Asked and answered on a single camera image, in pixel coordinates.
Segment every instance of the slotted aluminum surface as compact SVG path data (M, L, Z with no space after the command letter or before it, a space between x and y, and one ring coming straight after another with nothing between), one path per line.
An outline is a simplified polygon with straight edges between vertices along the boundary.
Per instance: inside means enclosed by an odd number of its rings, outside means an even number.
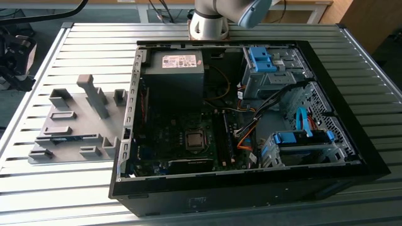
M185 40L187 25L75 24L60 30L37 73L37 87L26 94L0 142L0 224L400 225L400 92L347 30L334 25L270 24L250 31L231 26L231 38L310 41L391 174L318 202L137 218L107 197L111 161L32 166L26 155L51 109L52 89L83 92L75 81L77 74L87 73L104 92L128 89L136 41Z

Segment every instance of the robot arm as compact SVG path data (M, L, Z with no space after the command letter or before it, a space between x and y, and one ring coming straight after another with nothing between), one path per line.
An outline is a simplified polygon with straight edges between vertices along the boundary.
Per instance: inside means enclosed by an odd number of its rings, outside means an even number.
M244 28L263 20L272 0L195 0L195 13L201 17L223 16Z
M263 20L271 3L272 0L195 0L191 37L197 40L224 39L225 19L244 28L255 27Z

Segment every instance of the ram slot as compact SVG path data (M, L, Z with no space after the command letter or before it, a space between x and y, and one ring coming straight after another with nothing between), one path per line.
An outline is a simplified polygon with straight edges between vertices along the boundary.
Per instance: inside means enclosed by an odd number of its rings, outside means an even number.
M231 156L227 143L224 116L223 113L217 111L215 111L215 113L212 114L212 127L216 143L217 161L221 166L228 166L231 164Z
M232 148L232 135L228 128L228 120L227 120L227 113L223 112L223 121L224 121L224 131L225 131L225 139L227 139L227 152L229 156L229 161L233 163L233 148Z

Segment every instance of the blue drive bay latch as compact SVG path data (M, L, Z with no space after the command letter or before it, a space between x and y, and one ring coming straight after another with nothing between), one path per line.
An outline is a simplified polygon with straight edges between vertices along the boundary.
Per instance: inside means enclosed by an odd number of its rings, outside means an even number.
M276 72L278 68L271 62L271 55L264 47L250 47L250 58L255 64L256 72Z

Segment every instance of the open computer case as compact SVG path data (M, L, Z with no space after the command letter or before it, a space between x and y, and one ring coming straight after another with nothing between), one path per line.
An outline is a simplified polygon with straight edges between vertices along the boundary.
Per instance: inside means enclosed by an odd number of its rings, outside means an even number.
M109 198L137 216L320 200L388 174L307 41L139 41Z

